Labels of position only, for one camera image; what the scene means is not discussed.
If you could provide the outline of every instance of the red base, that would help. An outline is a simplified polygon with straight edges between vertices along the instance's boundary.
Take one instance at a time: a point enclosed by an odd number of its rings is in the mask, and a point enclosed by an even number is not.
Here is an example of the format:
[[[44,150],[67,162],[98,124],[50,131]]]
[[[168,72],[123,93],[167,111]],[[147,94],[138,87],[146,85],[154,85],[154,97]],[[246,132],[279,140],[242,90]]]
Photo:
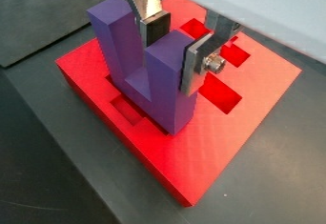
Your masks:
[[[198,203],[301,72],[243,33],[234,45],[251,56],[218,75],[233,90],[227,110],[203,90],[194,118],[177,136],[160,131],[111,84],[96,40],[58,60],[72,88],[185,207]],[[207,80],[205,86],[219,84],[214,76]]]

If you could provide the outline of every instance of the purple u-shaped block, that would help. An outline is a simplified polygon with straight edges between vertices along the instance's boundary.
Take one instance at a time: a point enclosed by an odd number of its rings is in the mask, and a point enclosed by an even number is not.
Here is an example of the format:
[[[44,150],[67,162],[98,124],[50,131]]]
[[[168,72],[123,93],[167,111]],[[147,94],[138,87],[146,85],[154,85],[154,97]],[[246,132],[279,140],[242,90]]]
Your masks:
[[[198,93],[178,89],[185,47],[193,39],[171,31],[143,50],[135,15],[124,0],[88,9],[95,35],[116,87],[170,134],[193,118]]]

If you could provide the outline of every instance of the red plastic block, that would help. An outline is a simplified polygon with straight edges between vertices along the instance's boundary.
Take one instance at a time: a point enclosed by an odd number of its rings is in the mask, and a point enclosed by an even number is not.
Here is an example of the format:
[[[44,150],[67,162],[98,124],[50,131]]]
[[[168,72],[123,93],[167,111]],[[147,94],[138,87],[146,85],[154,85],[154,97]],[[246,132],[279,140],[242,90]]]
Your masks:
[[[225,114],[199,94],[194,118],[177,136],[162,132],[110,83],[96,40],[58,60],[72,88],[185,207],[203,197],[301,72],[243,33],[233,43],[250,56],[217,77],[242,99]],[[214,89],[210,82],[205,86]]]

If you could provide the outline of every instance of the textured red surface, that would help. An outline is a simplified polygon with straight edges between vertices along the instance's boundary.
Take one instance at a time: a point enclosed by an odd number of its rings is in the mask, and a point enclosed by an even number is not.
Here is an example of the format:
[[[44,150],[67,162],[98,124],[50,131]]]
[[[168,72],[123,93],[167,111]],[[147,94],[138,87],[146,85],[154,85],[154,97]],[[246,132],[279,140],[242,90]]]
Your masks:
[[[242,99],[225,114],[199,94],[194,118],[177,136],[162,132],[110,83],[96,40],[58,60],[72,88],[185,207],[203,197],[301,72],[243,33],[233,44],[250,56],[238,67],[227,64],[218,79]]]

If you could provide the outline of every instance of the bolt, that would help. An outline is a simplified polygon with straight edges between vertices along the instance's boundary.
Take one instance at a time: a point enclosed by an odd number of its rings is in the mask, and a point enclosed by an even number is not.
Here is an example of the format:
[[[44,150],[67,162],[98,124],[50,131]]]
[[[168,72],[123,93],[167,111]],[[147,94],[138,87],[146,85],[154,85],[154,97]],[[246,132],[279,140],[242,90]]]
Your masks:
[[[218,74],[226,67],[226,59],[217,52],[203,59],[205,69]]]

